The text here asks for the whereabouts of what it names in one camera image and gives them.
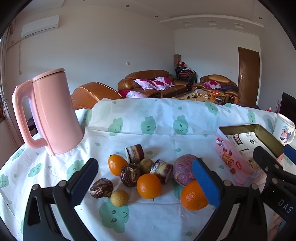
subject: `metal screw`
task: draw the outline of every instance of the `metal screw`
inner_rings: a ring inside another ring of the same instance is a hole
[[[232,185],[231,181],[229,181],[229,180],[224,180],[223,183],[224,183],[224,185],[227,186],[227,187],[229,187],[229,186]]]
[[[59,182],[60,187],[64,187],[67,184],[67,181],[63,180]]]
[[[35,185],[32,187],[32,189],[33,189],[33,190],[37,190],[38,187],[39,187],[39,185],[38,185],[38,184],[35,184]]]
[[[253,184],[251,185],[251,187],[252,187],[254,190],[257,190],[257,189],[258,189],[258,186],[257,186],[255,183],[253,183]]]
[[[277,184],[277,179],[276,178],[273,177],[271,181],[273,182],[273,184]]]

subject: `open container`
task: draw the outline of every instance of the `open container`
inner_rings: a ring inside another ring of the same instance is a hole
[[[249,143],[242,143],[239,135],[237,135],[241,133],[246,133],[244,142],[248,139]],[[246,145],[262,146],[270,154],[274,155],[279,163],[282,162],[284,157],[284,146],[259,124],[220,126],[218,128],[213,146],[221,157],[224,166],[232,174],[235,184],[238,186],[249,186],[251,183],[259,185],[265,180],[266,174],[253,158],[246,160],[242,156],[241,153],[247,149],[245,148]]]

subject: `tangerine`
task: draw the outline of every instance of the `tangerine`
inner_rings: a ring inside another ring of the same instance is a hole
[[[108,166],[111,173],[120,177],[121,169],[127,165],[128,162],[120,155],[113,154],[108,159]]]
[[[137,191],[142,198],[156,198],[161,193],[161,183],[157,176],[151,173],[144,174],[137,181]]]
[[[183,188],[180,200],[183,207],[191,211],[200,210],[209,204],[205,194],[198,184],[198,181],[196,180],[188,183]]]

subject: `pink kettle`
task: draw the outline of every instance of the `pink kettle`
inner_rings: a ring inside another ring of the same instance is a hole
[[[22,102],[29,98],[40,139],[31,137]],[[55,69],[36,76],[15,88],[13,108],[22,137],[30,148],[45,146],[50,155],[70,151],[83,138],[64,69]]]

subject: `television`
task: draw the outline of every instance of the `television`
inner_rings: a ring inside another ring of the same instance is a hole
[[[296,123],[296,99],[283,92],[279,113]]]

